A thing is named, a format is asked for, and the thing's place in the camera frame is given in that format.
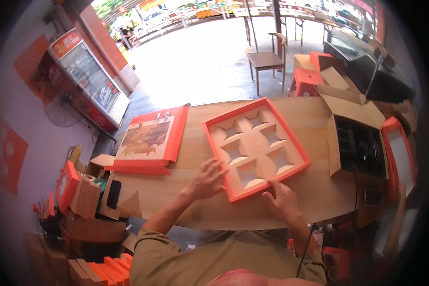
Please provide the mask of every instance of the refrigerator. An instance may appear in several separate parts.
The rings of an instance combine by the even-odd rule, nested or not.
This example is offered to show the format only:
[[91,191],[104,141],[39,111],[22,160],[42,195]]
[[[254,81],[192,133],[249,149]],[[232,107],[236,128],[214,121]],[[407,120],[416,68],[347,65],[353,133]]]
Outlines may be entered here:
[[87,44],[72,29],[49,46],[49,53],[83,91],[86,114],[105,130],[117,129],[130,102]]

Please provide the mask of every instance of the concrete floor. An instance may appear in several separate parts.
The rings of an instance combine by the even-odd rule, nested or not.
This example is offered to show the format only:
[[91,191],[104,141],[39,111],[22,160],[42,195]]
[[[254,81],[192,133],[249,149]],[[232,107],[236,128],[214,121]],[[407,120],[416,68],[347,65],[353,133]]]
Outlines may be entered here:
[[[259,51],[271,51],[271,36],[275,31],[272,17],[255,17]],[[294,20],[288,18],[288,36],[294,38]],[[304,24],[304,42],[290,40],[286,48],[285,91],[281,93],[281,72],[259,72],[260,97],[286,96],[293,78],[293,54],[322,52],[322,24],[307,21]],[[257,99],[256,81],[251,80],[247,53],[255,52],[246,41],[242,18],[222,18],[201,22],[187,29],[155,36],[152,40],[130,51],[135,60],[136,74],[140,83],[130,95],[130,104],[119,130],[113,132],[122,138],[131,119],[140,114],[184,105],[201,105],[215,102]],[[298,39],[300,28],[297,28]],[[92,157],[108,154],[112,140],[101,134]],[[131,218],[137,233],[145,220]],[[200,230],[174,226],[168,236],[182,250],[188,243],[197,245]]]

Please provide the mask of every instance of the chair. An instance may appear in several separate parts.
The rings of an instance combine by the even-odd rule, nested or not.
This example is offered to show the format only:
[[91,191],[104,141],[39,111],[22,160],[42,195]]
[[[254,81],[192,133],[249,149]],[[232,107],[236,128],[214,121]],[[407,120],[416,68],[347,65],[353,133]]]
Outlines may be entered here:
[[[273,77],[275,77],[275,69],[283,69],[283,86],[281,92],[285,90],[285,75],[286,75],[286,37],[280,33],[269,33],[272,35],[272,52],[259,52],[247,54],[249,60],[249,70],[251,71],[251,80],[254,80],[252,75],[252,66],[256,70],[256,87],[257,96],[259,96],[259,71],[273,70]],[[273,36],[281,39],[281,46],[283,47],[283,57],[280,59],[275,54],[275,42]]]
[[311,97],[318,96],[318,84],[325,84],[319,72],[295,68],[294,79],[292,80],[288,96],[292,96],[292,91],[294,90],[296,91],[295,97],[302,97],[305,92]]

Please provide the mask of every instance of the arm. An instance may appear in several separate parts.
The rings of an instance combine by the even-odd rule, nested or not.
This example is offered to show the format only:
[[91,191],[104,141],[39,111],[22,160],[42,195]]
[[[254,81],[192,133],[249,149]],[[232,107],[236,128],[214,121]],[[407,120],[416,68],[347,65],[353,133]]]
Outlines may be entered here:
[[[270,192],[263,192],[262,197],[267,201],[272,212],[288,224],[294,239],[296,256],[300,257],[305,250],[310,230],[297,205],[297,195],[289,187],[277,180],[272,180],[271,183],[275,189],[275,197]],[[316,251],[318,251],[318,244],[312,236],[306,250],[306,255],[313,255]]]
[[221,162],[213,158],[204,162],[196,171],[188,185],[162,209],[143,224],[147,228],[166,234],[178,217],[195,201],[208,199],[225,190],[221,179],[228,169],[221,170]]
[[399,206],[397,208],[396,216],[394,217],[391,231],[389,232],[388,240],[386,241],[383,254],[387,258],[392,258],[396,255],[397,248],[399,246],[399,235],[402,228],[403,214],[405,211],[405,198],[406,189],[405,185],[399,185]]

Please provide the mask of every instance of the orange plastic stool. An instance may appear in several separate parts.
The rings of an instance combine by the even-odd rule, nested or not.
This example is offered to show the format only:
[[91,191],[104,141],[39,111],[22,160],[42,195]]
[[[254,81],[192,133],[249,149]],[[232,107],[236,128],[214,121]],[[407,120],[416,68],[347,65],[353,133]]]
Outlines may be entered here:
[[294,70],[294,79],[292,80],[291,88],[288,96],[292,96],[292,91],[296,91],[294,96],[301,97],[304,92],[309,96],[318,96],[318,84],[324,84],[321,75],[317,71],[296,68]]

